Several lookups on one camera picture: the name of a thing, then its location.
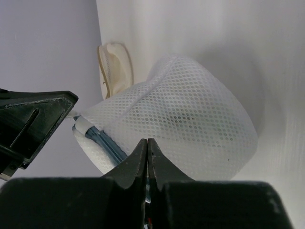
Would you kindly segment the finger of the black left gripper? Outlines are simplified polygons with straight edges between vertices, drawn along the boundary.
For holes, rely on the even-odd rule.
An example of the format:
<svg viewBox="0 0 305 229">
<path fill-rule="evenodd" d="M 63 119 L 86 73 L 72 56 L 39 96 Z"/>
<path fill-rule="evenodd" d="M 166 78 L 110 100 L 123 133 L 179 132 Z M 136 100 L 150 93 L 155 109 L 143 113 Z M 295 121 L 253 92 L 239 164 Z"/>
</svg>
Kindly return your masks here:
<svg viewBox="0 0 305 229">
<path fill-rule="evenodd" d="M 78 101 L 70 91 L 0 91 L 0 175 L 26 169 Z"/>
</svg>

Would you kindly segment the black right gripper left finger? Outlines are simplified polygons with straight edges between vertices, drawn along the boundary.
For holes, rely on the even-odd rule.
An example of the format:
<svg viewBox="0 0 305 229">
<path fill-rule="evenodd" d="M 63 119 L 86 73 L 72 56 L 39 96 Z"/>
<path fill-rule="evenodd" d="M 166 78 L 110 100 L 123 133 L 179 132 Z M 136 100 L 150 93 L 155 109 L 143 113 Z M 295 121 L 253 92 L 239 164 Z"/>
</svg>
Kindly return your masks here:
<svg viewBox="0 0 305 229">
<path fill-rule="evenodd" d="M 3 229 L 142 229 L 147 140 L 102 177 L 17 178 L 0 190 Z"/>
</svg>

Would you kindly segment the white mesh laundry bag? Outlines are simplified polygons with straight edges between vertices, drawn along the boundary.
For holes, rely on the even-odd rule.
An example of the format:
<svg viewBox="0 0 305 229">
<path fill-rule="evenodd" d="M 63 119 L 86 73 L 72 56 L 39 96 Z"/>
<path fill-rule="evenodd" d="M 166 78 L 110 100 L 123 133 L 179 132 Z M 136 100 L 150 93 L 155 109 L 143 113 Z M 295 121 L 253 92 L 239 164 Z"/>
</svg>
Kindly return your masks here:
<svg viewBox="0 0 305 229">
<path fill-rule="evenodd" d="M 232 179 L 253 157 L 258 137 L 236 97 L 197 61 L 161 58 L 145 82 L 82 111 L 72 128 L 79 145 L 106 174 L 115 167 L 89 130 L 125 154 L 145 138 L 195 180 Z"/>
</svg>

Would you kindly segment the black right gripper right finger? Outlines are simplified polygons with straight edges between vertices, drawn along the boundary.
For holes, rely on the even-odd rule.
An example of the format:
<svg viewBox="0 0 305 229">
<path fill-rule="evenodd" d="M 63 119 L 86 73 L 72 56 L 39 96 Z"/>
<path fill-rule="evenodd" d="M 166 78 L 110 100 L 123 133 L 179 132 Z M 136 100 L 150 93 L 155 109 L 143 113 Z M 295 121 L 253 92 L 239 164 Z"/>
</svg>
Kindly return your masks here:
<svg viewBox="0 0 305 229">
<path fill-rule="evenodd" d="M 276 190 L 257 181 L 195 181 L 148 140 L 152 229 L 290 229 Z"/>
</svg>

